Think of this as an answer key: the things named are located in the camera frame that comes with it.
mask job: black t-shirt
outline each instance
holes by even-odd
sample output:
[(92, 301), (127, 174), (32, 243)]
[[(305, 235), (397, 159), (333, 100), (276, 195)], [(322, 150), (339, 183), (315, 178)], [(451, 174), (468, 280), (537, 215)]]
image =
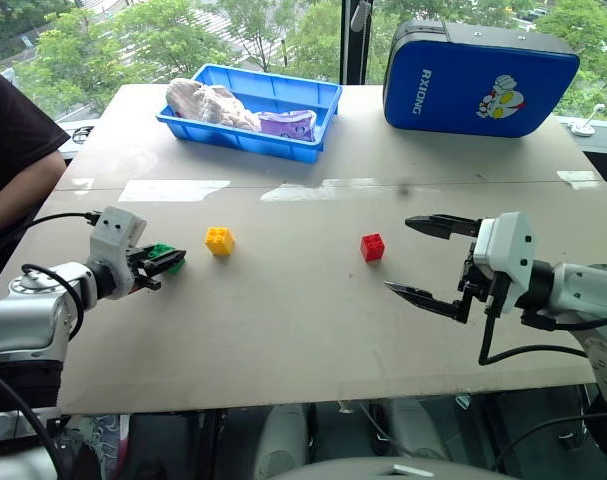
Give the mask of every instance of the black t-shirt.
[(0, 75), (0, 191), (17, 173), (70, 138)]

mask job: yellow lego brick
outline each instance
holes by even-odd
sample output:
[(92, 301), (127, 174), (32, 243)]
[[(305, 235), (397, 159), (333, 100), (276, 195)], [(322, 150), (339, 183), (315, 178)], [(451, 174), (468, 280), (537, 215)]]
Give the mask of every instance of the yellow lego brick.
[(234, 250), (234, 238), (229, 228), (211, 227), (207, 229), (205, 245), (214, 255), (231, 255)]

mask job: table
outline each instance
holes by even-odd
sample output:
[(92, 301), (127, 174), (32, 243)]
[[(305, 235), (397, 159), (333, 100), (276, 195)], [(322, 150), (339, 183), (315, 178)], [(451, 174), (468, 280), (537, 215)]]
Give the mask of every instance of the table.
[[(480, 305), (460, 325), (383, 285), (398, 281), (456, 297), (471, 239), (444, 241), (403, 225), (427, 213), (526, 211), (537, 258), (607, 263), (607, 184), (555, 119), (522, 139), (400, 131), (384, 123), (379, 87), (347, 87), (326, 152), (307, 165), (176, 140), (153, 117), (162, 93), (162, 86), (123, 87), (41, 212), (116, 204), (148, 221), (143, 243), (188, 250), (187, 265), (164, 278), (160, 291), (102, 301), (88, 313), (68, 351), (64, 412), (593, 380), (585, 360), (555, 353), (480, 367)], [(214, 225), (230, 227), (237, 240), (228, 259), (203, 245)], [(373, 232), (386, 242), (385, 256), (365, 264), (360, 237)], [(28, 232), (1, 275), (0, 298), (22, 263), (83, 261), (89, 233), (74, 219)], [(493, 351), (535, 342), (577, 346), (567, 333), (521, 326), (513, 312), (498, 322)]]

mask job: purple fabric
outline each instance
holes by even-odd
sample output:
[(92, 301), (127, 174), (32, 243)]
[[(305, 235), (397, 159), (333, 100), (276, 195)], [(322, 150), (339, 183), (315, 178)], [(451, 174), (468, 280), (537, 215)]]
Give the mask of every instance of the purple fabric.
[(312, 110), (287, 113), (259, 112), (257, 116), (261, 121), (261, 133), (307, 142), (314, 141), (316, 113)]

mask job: cartoon sticker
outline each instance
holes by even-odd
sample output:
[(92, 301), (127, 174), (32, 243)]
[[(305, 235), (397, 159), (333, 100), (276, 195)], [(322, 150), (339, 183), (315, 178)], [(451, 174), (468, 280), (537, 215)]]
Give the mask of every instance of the cartoon sticker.
[(525, 97), (517, 90), (516, 81), (510, 75), (500, 75), (494, 81), (492, 91), (483, 97), (476, 114), (481, 118), (505, 118), (525, 107)]

